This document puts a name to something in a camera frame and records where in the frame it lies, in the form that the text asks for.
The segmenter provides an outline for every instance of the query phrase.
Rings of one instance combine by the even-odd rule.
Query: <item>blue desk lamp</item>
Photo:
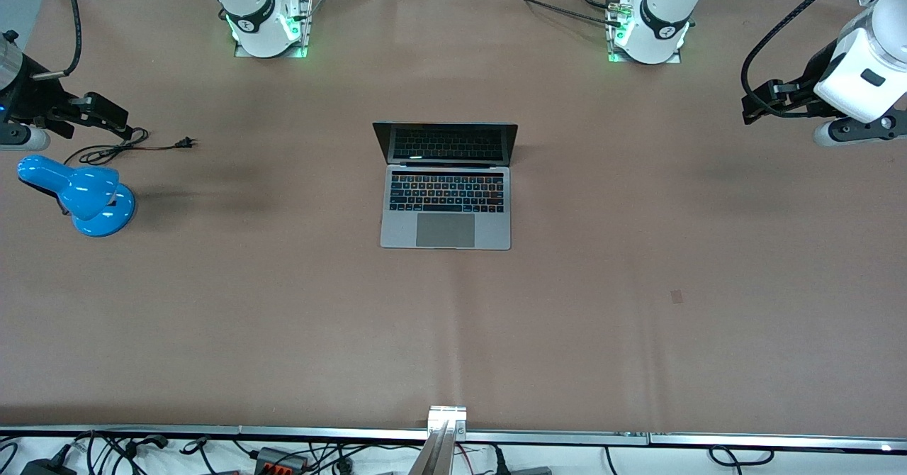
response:
[[[98,166],[70,168],[41,155],[19,162],[19,179],[55,194],[72,214],[72,224],[86,236],[103,237],[129,223],[135,197],[120,184],[119,172]]]

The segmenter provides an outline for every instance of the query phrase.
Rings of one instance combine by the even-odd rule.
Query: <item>open laptop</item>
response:
[[[373,126],[388,162],[381,246],[509,249],[516,124]]]

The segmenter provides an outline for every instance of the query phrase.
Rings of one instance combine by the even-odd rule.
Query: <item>laptop screen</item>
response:
[[[391,164],[509,164],[515,124],[376,123]],[[389,135],[388,145],[381,140]]]

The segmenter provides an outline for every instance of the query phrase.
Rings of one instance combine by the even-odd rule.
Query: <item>red cable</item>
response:
[[[461,445],[460,443],[457,443],[456,446],[458,449],[460,449],[460,452],[463,453],[463,459],[464,461],[466,461],[466,466],[469,468],[469,475],[475,475],[475,471],[473,471],[473,463],[469,462],[469,456],[466,455],[466,449],[464,449],[463,445]]]

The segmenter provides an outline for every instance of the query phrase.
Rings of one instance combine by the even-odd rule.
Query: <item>brown tabletop surface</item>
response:
[[[81,0],[67,90],[200,145],[116,159],[138,210],[100,240],[0,155],[0,418],[907,435],[907,145],[740,118],[800,1],[702,0],[647,67],[520,0],[326,0],[304,60],[233,58],[215,0]],[[808,9],[753,82],[857,12]],[[71,16],[28,54],[66,65]],[[380,248],[377,120],[518,123],[511,251]]]

